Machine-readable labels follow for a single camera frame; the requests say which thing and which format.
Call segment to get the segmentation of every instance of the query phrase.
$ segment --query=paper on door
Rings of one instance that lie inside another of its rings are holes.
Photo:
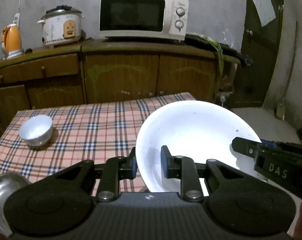
[[[271,0],[253,0],[253,2],[259,15],[262,27],[276,18]]]

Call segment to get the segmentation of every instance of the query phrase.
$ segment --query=microwave window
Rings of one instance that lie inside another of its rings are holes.
[[[163,29],[164,0],[101,0],[100,30]]]

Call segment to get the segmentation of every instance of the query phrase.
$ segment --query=white microwave oven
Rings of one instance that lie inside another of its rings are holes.
[[[188,0],[101,0],[100,35],[183,41]]]

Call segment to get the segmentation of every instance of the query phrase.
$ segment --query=tablecloth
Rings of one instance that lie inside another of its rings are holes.
[[[194,100],[190,93],[113,102],[18,111],[0,138],[0,174],[18,172],[36,182],[85,159],[105,163],[115,156],[128,156],[136,144],[145,119],[168,103]],[[47,145],[28,147],[19,137],[21,125],[45,114],[53,120],[53,135]],[[145,187],[139,174],[122,180],[121,191]]]

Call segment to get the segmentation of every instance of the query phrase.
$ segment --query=bowl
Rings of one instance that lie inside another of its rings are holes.
[[[234,152],[235,137],[261,142],[254,130],[233,112],[202,101],[179,101],[153,112],[143,123],[136,142],[140,174],[150,192],[180,192],[179,179],[166,179],[161,168],[160,150],[167,145],[172,156],[182,155],[196,163],[219,160],[256,178],[254,160]],[[204,179],[203,194],[208,196]]]
[[[38,115],[22,124],[19,136],[30,146],[42,146],[52,135],[52,119],[47,115]]]
[[[19,173],[7,172],[0,174],[0,233],[9,237],[12,232],[3,213],[3,207],[8,197],[30,182]]]

